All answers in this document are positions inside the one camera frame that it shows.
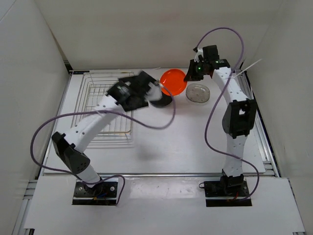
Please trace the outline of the blue brand label sticker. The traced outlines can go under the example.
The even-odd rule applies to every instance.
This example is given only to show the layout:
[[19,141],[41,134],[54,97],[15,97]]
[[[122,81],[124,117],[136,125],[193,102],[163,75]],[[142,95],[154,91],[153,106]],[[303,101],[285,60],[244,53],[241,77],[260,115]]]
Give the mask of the blue brand label sticker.
[[82,70],[80,70],[80,71],[73,71],[73,73],[72,73],[72,74],[74,75],[74,74],[84,74],[84,73],[89,73],[89,70],[83,70],[83,71],[82,71]]

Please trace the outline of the clear textured glass plate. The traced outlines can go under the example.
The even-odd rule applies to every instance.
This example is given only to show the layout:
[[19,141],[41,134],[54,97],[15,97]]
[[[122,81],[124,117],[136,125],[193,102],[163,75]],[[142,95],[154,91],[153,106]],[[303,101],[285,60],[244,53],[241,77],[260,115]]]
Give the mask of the clear textured glass plate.
[[190,100],[191,102],[195,102],[195,103],[206,103],[206,102],[210,99],[210,94],[199,94],[199,93],[195,93],[195,94],[187,94],[186,97],[187,97],[188,100]]

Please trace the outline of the orange plastic plate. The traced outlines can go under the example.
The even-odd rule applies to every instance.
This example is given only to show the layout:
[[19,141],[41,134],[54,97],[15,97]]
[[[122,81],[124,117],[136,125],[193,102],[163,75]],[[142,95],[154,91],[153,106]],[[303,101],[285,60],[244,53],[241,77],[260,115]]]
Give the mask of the orange plastic plate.
[[166,71],[160,78],[160,83],[166,87],[173,96],[181,94],[187,82],[184,81],[185,73],[179,69],[170,69]]

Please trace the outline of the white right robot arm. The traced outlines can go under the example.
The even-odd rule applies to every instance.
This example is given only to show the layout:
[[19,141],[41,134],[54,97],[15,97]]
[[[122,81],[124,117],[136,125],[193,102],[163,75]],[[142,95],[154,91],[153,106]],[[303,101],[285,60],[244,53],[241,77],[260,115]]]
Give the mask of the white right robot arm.
[[200,81],[210,76],[218,85],[227,108],[222,119],[222,128],[226,134],[227,156],[220,191],[230,196],[244,183],[242,159],[247,137],[254,126],[256,101],[244,94],[235,79],[235,73],[225,59],[221,59],[216,45],[193,49],[195,58],[190,60],[185,81]]

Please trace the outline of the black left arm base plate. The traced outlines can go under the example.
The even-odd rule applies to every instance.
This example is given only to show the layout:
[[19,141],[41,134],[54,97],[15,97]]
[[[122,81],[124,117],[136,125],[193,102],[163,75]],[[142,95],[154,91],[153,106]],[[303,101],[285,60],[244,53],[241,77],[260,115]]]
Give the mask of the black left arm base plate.
[[117,203],[118,179],[112,178],[92,188],[77,181],[73,191],[72,205],[115,206]]

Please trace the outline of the front aluminium rail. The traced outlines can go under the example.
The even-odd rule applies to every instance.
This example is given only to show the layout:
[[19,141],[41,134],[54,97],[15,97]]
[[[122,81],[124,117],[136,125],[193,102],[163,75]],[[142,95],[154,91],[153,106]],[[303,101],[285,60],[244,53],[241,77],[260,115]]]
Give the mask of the front aluminium rail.
[[99,173],[100,176],[123,175],[124,177],[220,177],[221,173]]

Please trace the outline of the black plastic plate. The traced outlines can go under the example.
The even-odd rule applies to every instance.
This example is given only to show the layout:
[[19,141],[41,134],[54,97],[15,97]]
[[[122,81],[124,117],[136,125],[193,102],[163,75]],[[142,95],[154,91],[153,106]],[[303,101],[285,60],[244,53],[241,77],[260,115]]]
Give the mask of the black plastic plate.
[[160,100],[150,102],[156,108],[163,108],[172,103],[172,98],[169,95],[162,93]]

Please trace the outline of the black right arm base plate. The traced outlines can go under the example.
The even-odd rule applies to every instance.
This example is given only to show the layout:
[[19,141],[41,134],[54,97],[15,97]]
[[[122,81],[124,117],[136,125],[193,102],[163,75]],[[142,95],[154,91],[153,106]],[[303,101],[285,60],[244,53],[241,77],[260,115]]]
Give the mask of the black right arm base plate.
[[247,182],[235,189],[226,192],[220,181],[204,181],[199,183],[199,188],[204,190],[206,207],[251,207]]

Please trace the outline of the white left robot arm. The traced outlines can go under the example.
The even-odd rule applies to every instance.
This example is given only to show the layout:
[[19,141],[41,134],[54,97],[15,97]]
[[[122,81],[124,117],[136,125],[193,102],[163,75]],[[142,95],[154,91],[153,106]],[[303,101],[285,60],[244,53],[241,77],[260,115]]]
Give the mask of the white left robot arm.
[[57,156],[70,172],[86,182],[86,191],[97,196],[102,192],[101,177],[84,154],[89,143],[119,113],[125,114],[147,107],[149,101],[161,99],[158,82],[141,71],[138,75],[120,78],[111,86],[95,107],[95,114],[85,116],[74,127],[64,133],[55,132],[52,142]]

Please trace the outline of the aluminium table edge rail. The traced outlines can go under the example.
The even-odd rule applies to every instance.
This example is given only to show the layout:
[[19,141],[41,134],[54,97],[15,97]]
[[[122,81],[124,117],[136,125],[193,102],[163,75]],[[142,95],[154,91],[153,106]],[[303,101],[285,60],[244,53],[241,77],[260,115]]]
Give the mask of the aluminium table edge rail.
[[280,178],[280,173],[279,170],[277,169],[275,158],[270,148],[269,140],[266,137],[265,128],[258,114],[256,115],[255,118],[254,131],[259,146],[259,151],[262,157],[262,161],[266,170],[265,173],[263,173],[263,175]]

